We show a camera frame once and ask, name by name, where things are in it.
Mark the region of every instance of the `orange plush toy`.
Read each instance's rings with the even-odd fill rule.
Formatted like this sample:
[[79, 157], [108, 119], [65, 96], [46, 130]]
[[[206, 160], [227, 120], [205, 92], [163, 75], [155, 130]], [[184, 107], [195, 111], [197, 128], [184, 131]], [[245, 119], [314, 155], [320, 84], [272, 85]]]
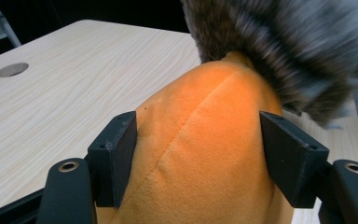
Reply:
[[137, 109], [138, 140], [118, 210], [102, 223], [290, 223], [269, 178], [259, 111], [280, 100], [239, 52], [205, 63]]

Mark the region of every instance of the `metal grommet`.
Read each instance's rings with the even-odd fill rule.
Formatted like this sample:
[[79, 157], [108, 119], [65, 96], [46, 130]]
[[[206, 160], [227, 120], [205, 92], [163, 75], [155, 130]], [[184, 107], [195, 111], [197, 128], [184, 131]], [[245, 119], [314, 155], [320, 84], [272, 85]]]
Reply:
[[358, 174], [358, 164], [347, 162], [347, 163], [345, 163], [345, 168]]
[[63, 173], [71, 172], [71, 171], [74, 171], [78, 165], [79, 165], [79, 163], [77, 163], [76, 161], [68, 161], [68, 162], [64, 163], [63, 165], [61, 165], [58, 168], [58, 170]]

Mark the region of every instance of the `table surface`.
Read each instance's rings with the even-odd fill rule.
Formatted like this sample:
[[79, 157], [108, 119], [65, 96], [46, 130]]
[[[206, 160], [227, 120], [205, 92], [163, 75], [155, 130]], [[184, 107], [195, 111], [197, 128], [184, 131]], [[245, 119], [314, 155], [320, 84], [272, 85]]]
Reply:
[[[200, 60], [189, 34], [79, 21], [0, 55], [0, 69], [15, 63], [29, 67], [0, 77], [0, 207], [42, 189], [53, 164], [84, 158], [111, 118]], [[284, 115], [330, 149], [330, 162], [358, 161], [353, 101], [349, 107], [353, 114], [339, 121], [340, 130]], [[319, 206], [296, 209], [293, 223], [319, 223]]]

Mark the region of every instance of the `fluffy fur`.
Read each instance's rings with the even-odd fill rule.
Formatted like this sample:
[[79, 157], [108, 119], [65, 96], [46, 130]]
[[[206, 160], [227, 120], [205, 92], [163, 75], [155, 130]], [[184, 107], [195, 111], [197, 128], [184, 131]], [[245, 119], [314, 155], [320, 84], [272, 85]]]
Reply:
[[202, 63], [248, 55], [283, 108], [322, 127], [358, 87], [358, 0], [182, 0]]

